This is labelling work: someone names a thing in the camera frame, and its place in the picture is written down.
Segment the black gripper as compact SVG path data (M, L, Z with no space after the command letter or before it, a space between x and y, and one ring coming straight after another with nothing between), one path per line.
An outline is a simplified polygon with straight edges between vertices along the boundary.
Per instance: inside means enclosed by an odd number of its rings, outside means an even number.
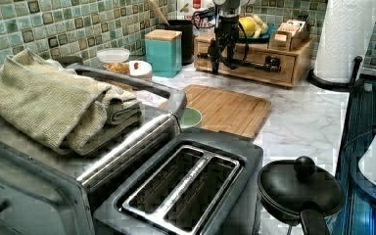
M211 61L211 72L213 74L218 73L219 56L217 46L220 49L226 48L227 63L231 69L235 69L236 66L233 62L233 56L235 44L239 38L239 17L236 16L229 18L217 15L214 25L214 36L215 40L211 40L211 44L208 49L208 54Z

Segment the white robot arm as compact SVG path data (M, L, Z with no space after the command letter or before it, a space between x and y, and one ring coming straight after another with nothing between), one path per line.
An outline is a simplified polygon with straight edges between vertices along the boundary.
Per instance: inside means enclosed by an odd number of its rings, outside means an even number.
M241 7L254 3L255 0L212 0L214 3L214 39L208 49L211 61L211 71L218 73L219 64L232 70L237 69L247 59L247 51L240 62L234 62L235 46L239 40L239 31L246 33L239 23Z

